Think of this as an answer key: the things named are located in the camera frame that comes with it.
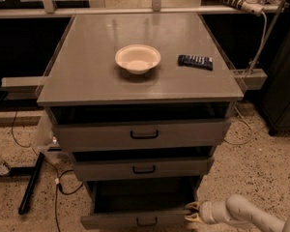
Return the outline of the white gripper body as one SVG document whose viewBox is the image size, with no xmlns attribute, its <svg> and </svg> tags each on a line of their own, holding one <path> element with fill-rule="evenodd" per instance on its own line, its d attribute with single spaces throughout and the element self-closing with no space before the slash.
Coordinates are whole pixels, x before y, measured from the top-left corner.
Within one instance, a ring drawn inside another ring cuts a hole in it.
<svg viewBox="0 0 290 232">
<path fill-rule="evenodd" d="M 199 208 L 199 215 L 207 224 L 217 224 L 226 221 L 227 210 L 224 201 L 203 201 Z"/>
</svg>

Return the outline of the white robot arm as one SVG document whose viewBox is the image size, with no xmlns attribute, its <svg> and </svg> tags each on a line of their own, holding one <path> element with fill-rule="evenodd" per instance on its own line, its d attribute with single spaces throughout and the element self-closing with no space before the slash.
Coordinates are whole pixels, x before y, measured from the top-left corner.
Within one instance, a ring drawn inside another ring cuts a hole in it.
<svg viewBox="0 0 290 232">
<path fill-rule="evenodd" d="M 290 232 L 290 217 L 283 221 L 259 209 L 240 194 L 232 194 L 222 201 L 194 201 L 185 207 L 190 211 L 185 220 L 205 224 L 225 223 L 248 229 L 254 225 L 261 232 Z"/>
</svg>

